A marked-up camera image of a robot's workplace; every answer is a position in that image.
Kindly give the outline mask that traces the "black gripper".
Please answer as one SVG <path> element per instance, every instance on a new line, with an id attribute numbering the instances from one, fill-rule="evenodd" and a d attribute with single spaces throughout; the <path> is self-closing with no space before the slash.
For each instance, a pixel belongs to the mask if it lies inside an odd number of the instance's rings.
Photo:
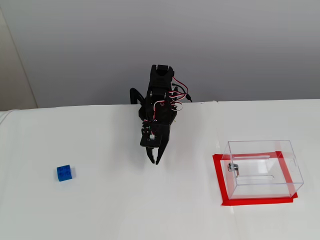
<path id="1" fill-rule="evenodd" d="M 142 123 L 141 133 L 142 137 L 141 139 L 144 140 L 160 140 L 163 136 L 168 135 L 170 132 L 170 125 L 160 123 L 157 121 L 150 122 L 150 121 L 144 121 Z M 157 158 L 155 160 L 153 155 L 153 147 L 146 147 L 146 154 L 150 161 L 152 163 L 155 163 L 156 165 L 159 164 L 165 149 L 168 145 L 169 138 L 162 138 L 160 146 L 158 148 L 157 152 Z"/>

